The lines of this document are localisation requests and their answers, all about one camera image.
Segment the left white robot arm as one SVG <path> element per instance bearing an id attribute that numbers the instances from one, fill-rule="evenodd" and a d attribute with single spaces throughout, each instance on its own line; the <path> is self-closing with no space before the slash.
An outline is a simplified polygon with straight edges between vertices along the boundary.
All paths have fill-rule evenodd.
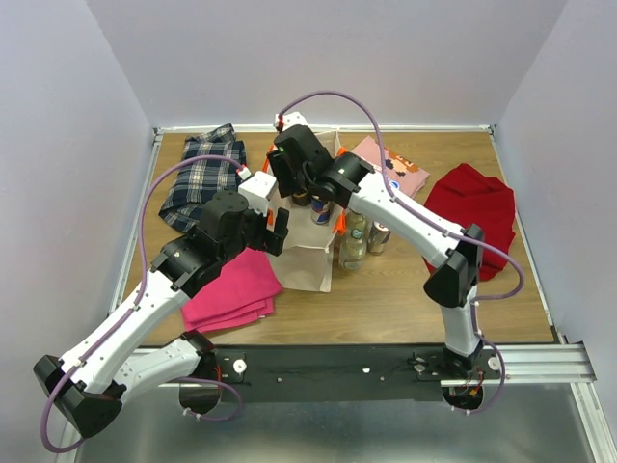
<path id="1" fill-rule="evenodd" d="M 247 186 L 216 193 L 200 221 L 162 248 L 133 296 L 62 356 L 42 356 L 34 374 L 48 396 L 44 409 L 57 408 L 88 439 L 140 392 L 181 377 L 219 379 L 216 348 L 196 330 L 182 333 L 140 364 L 127 359 L 149 331 L 216 280 L 244 250 L 282 252 L 289 213 L 282 210 L 275 224 L 268 224 L 273 194 L 271 187 Z"/>

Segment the beige canvas bag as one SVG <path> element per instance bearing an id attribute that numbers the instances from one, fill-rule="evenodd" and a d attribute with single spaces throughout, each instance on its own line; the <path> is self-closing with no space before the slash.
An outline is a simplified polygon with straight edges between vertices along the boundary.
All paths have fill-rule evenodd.
<path id="1" fill-rule="evenodd" d="M 314 134 L 334 162 L 340 153 L 338 133 L 326 131 Z M 273 175 L 269 162 L 264 166 L 264 171 Z M 331 203 L 329 223 L 317 225 L 311 220 L 310 205 L 300 207 L 292 203 L 291 196 L 282 198 L 277 185 L 270 206 L 274 211 L 280 207 L 289 211 L 288 235 L 282 253 L 271 258 L 270 262 L 283 287 L 304 291 L 331 290 L 334 244 L 339 229 L 337 220 L 342 213 L 339 205 Z"/>

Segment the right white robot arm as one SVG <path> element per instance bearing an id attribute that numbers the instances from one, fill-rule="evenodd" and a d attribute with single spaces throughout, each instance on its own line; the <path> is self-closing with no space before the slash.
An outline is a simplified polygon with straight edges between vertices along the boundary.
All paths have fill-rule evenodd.
<path id="1" fill-rule="evenodd" d="M 443 365 L 463 378 L 478 367 L 482 341 L 471 301 L 477 294 L 484 232 L 448 222 L 385 185 L 374 167 L 352 152 L 332 157 L 312 130 L 301 124 L 283 128 L 268 160 L 284 197 L 301 191 L 350 208 L 399 235 L 432 266 L 423 288 L 442 311 Z"/>

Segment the green cap glass bottle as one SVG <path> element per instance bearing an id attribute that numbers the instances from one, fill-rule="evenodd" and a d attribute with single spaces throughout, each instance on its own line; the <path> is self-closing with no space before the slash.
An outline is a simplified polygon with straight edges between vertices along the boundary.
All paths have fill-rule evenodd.
<path id="1" fill-rule="evenodd" d="M 338 263 L 345 270 L 358 270 L 366 254 L 364 232 L 358 228 L 347 232 L 339 247 Z"/>
<path id="2" fill-rule="evenodd" d="M 359 230 L 362 233 L 370 229 L 370 221 L 363 214 L 360 214 L 351 208 L 348 208 L 345 213 L 345 232 L 351 233 L 353 230 Z"/>

